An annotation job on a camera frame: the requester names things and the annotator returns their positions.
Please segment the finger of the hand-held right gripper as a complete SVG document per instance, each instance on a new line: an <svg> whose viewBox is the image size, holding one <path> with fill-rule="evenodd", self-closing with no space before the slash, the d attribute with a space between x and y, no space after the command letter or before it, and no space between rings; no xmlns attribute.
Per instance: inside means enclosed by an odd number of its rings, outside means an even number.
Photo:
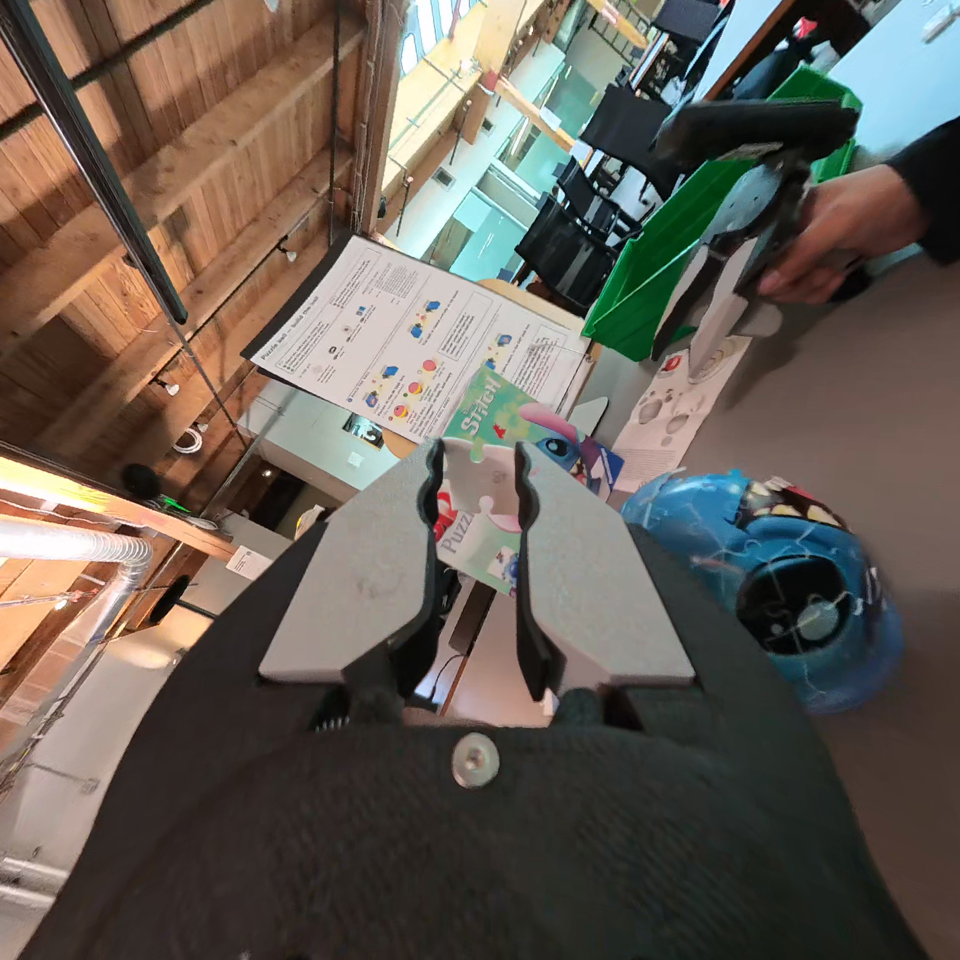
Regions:
<svg viewBox="0 0 960 960"><path fill-rule="evenodd" d="M655 330L651 360L659 362L678 331L691 326L694 309L710 301L725 266L726 257L711 246L696 247Z"/></svg>
<svg viewBox="0 0 960 960"><path fill-rule="evenodd" d="M783 324L783 312L774 304L737 292L741 276L753 262L760 242L750 238L726 261L688 347L688 379L698 383L714 355L733 333L747 337L770 337Z"/></svg>

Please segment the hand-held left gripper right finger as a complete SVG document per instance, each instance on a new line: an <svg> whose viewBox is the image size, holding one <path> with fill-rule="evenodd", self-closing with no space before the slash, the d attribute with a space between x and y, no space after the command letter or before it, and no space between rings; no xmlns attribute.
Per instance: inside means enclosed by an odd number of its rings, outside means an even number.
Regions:
<svg viewBox="0 0 960 960"><path fill-rule="evenodd" d="M690 686L690 658L621 515L533 443L516 445L514 463L515 648L532 700Z"/></svg>

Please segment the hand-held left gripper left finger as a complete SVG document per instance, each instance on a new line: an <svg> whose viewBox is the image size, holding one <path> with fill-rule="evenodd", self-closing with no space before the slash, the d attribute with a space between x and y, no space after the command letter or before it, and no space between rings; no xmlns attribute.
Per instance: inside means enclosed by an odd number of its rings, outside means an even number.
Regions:
<svg viewBox="0 0 960 960"><path fill-rule="evenodd" d="M443 442L429 438L336 510L259 664L285 684L409 697L438 652L433 527Z"/></svg>

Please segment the white puzzle piece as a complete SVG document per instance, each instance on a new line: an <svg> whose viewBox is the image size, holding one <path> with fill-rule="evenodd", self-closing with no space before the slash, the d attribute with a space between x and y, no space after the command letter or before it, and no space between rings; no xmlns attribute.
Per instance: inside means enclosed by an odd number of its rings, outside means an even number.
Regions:
<svg viewBox="0 0 960 960"><path fill-rule="evenodd" d="M483 445L480 454L462 438L445 438L444 484L451 507L486 518L502 531L521 531L520 498L517 490L515 450L509 446Z"/></svg>

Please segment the blue puzzle ball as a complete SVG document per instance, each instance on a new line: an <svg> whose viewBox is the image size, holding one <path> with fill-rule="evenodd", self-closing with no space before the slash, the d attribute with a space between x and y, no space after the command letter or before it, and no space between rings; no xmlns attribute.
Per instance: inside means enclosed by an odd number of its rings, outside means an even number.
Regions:
<svg viewBox="0 0 960 960"><path fill-rule="evenodd" d="M734 614L809 714L858 709L891 681L901 620L842 516L780 477L663 474L619 510Z"/></svg>

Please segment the person's right forearm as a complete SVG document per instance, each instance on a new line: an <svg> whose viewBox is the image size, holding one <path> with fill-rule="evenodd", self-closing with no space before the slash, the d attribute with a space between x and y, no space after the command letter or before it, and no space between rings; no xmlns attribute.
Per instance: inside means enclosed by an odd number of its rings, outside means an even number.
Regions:
<svg viewBox="0 0 960 960"><path fill-rule="evenodd" d="M900 233L937 264L959 259L959 118L930 130L885 161L902 182Z"/></svg>

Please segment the cartoon puzzle box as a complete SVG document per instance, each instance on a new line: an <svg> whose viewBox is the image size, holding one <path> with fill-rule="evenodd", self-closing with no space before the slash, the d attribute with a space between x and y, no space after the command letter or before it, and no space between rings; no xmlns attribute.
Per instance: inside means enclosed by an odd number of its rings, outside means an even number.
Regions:
<svg viewBox="0 0 960 960"><path fill-rule="evenodd" d="M441 440L446 438L471 442L474 454L480 454L487 444L516 452L517 444L526 443L602 499L609 497L622 467L615 453L486 366L471 378L443 430ZM434 537L438 558L476 582L514 597L522 527L518 533L510 533L479 514L454 510L445 484L445 465L437 509Z"/></svg>

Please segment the person's right hand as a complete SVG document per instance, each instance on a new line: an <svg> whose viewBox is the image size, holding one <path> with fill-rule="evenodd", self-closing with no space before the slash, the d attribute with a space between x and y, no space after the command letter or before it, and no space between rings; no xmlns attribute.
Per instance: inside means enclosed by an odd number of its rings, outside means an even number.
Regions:
<svg viewBox="0 0 960 960"><path fill-rule="evenodd" d="M930 223L930 213L887 164L826 181L806 196L798 236L757 292L777 303L825 304L851 271L835 255L856 261L893 254L919 242Z"/></svg>

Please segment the green plastic bin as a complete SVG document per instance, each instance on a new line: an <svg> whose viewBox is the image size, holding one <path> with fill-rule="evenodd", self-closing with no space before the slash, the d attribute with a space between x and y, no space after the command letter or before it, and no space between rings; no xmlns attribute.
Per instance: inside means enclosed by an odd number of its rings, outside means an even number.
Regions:
<svg viewBox="0 0 960 960"><path fill-rule="evenodd" d="M800 65L767 98L768 102L831 101L862 112L847 86ZM811 165L812 185L848 173L853 136ZM619 255L591 308L585 335L632 361L651 354L656 330L691 252L737 181L755 163L750 158L710 160L687 176Z"/></svg>

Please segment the folded instruction leaflet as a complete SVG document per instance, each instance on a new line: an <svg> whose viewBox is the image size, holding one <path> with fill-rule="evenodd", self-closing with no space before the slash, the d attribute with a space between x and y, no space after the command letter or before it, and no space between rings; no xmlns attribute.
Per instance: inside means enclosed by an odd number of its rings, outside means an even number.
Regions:
<svg viewBox="0 0 960 960"><path fill-rule="evenodd" d="M616 491L633 494L678 469L751 343L726 337L698 373L690 370L687 348L663 359L613 446L622 461Z"/></svg>

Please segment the black office chair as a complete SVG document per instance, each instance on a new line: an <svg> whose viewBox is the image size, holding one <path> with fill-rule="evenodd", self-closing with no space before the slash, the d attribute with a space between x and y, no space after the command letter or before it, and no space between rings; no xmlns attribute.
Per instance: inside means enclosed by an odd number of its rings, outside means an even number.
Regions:
<svg viewBox="0 0 960 960"><path fill-rule="evenodd" d="M643 174L666 202L677 186L680 171L675 163L655 156L654 146L670 114L668 104L636 96L629 86L610 83L578 139Z"/></svg>
<svg viewBox="0 0 960 960"><path fill-rule="evenodd" d="M535 275L547 300L585 319L621 247L590 232L556 198L544 195L534 222L514 248L521 264L513 282L522 285Z"/></svg>

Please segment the laminated task sheet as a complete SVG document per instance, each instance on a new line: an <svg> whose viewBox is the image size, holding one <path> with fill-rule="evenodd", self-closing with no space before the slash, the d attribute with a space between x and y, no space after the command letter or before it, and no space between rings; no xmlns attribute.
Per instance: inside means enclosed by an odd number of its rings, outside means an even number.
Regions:
<svg viewBox="0 0 960 960"><path fill-rule="evenodd" d="M418 444L441 434L477 374L563 405L589 350L582 329L342 232L241 357Z"/></svg>

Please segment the silver ventilation duct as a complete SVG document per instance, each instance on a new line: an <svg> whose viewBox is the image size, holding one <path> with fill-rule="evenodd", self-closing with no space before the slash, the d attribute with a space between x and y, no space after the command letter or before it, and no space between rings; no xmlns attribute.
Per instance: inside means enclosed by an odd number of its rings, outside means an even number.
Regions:
<svg viewBox="0 0 960 960"><path fill-rule="evenodd" d="M141 537L2 515L2 703L37 705L80 671L152 562Z"/></svg>

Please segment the black ceiling rail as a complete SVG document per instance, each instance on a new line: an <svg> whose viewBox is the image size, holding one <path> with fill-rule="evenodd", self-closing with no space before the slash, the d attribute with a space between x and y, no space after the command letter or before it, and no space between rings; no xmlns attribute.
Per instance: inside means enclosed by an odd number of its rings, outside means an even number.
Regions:
<svg viewBox="0 0 960 960"><path fill-rule="evenodd" d="M151 294L170 323L184 326L186 306L28 2L1 3L1 34L9 54Z"/></svg>

